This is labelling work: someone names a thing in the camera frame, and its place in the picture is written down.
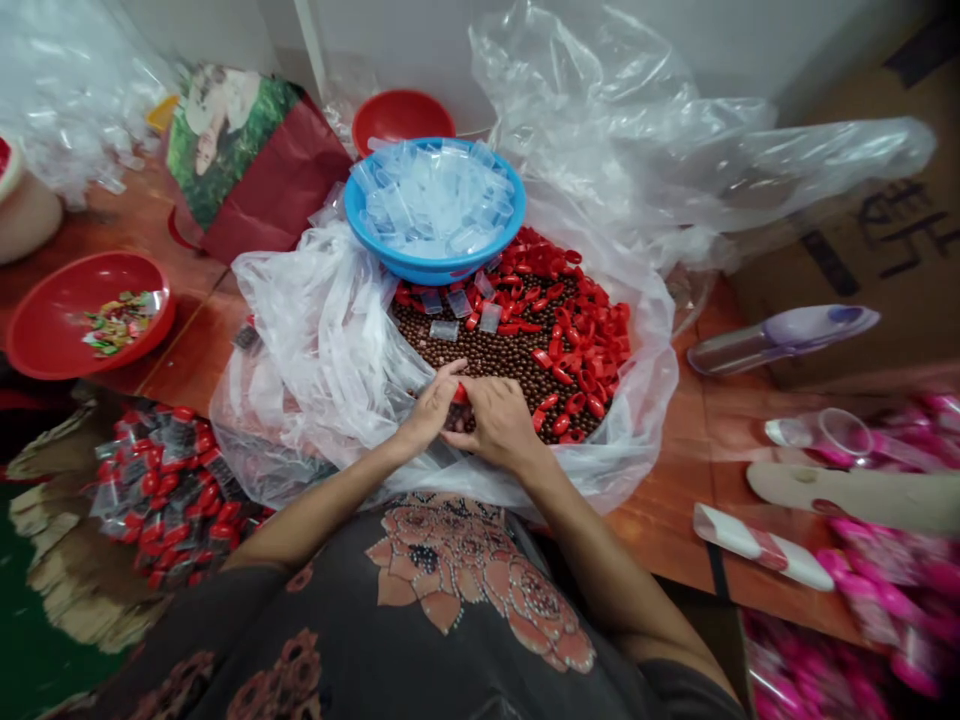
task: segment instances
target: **red bowl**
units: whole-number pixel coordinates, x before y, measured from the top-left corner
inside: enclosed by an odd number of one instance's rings
[[[122,292],[143,290],[160,298],[146,331],[116,355],[95,358],[95,350],[83,342],[90,329],[84,312],[97,312]],[[131,252],[91,255],[45,278],[20,301],[7,327],[7,356],[17,370],[38,380],[113,370],[159,345],[174,314],[170,281],[153,260]]]
[[[419,90],[388,90],[374,95],[353,118],[353,144],[360,157],[373,151],[372,137],[400,142],[421,137],[456,137],[453,118],[439,102]]]

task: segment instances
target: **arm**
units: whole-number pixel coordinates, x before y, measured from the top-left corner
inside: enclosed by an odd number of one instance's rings
[[[699,671],[735,697],[729,682],[677,606],[583,499],[533,430],[513,380],[464,378],[477,430],[442,433],[454,447],[503,466],[543,515],[599,629],[635,662],[663,658]]]
[[[302,568],[384,480],[433,442],[457,390],[458,379],[452,376],[466,365],[461,359],[441,368],[396,435],[277,513],[227,558],[223,569]]]

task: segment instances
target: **white wall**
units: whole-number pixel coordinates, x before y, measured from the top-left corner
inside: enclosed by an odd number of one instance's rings
[[[293,0],[106,0],[122,4],[157,49],[278,72],[310,88]],[[544,0],[559,6],[570,0]],[[490,123],[470,76],[471,12],[511,0],[311,0],[328,51],[371,58],[385,86],[437,95],[458,128]],[[760,96],[795,120],[827,86],[886,49],[920,0],[619,0],[670,40],[705,96]]]

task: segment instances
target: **blue plastic bowl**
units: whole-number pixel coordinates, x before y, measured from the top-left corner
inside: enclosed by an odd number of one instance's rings
[[[417,147],[439,148],[441,142],[454,142],[470,149],[473,143],[466,140],[451,140],[450,138],[420,138],[410,140]],[[481,252],[471,253],[463,257],[450,258],[447,260],[424,260],[422,258],[404,255],[396,250],[383,245],[379,240],[367,232],[360,222],[360,211],[367,207],[367,199],[357,184],[357,181],[350,177],[347,181],[346,190],[343,194],[343,204],[347,213],[347,221],[353,228],[354,234],[360,243],[370,252],[380,258],[380,261],[390,272],[404,280],[409,280],[417,285],[449,285],[457,280],[476,272],[487,262],[495,258],[520,232],[520,226],[523,225],[523,218],[527,213],[527,193],[523,189],[523,181],[516,171],[510,167],[506,160],[499,155],[494,154],[496,158],[496,167],[502,168],[507,174],[507,178],[513,183],[513,215],[503,230],[503,234],[497,240],[491,243]],[[362,160],[364,163],[373,162],[371,156]]]

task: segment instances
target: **table surface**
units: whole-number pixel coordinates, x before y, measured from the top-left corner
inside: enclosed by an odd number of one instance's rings
[[[41,278],[86,255],[141,252],[169,273],[178,303],[173,330],[143,359],[92,380],[206,414],[233,349],[230,341],[249,310],[229,270],[170,239],[172,202],[155,163],[128,173],[126,181],[127,192],[120,196],[91,191],[90,210],[69,215],[57,236],[33,255],[0,267],[0,347],[5,347],[13,309]],[[744,470],[756,460],[810,462],[802,454],[769,447],[762,438],[764,420],[837,404],[856,410],[865,401],[781,393],[762,370],[717,380],[690,368],[685,359],[690,346],[742,325],[732,291],[718,283],[698,322],[675,342],[680,383],[667,412],[659,460],[607,519],[639,562],[657,575],[866,645],[838,594],[817,592],[710,548],[693,532],[693,506],[703,502],[814,552],[832,542],[822,518],[760,500]]]

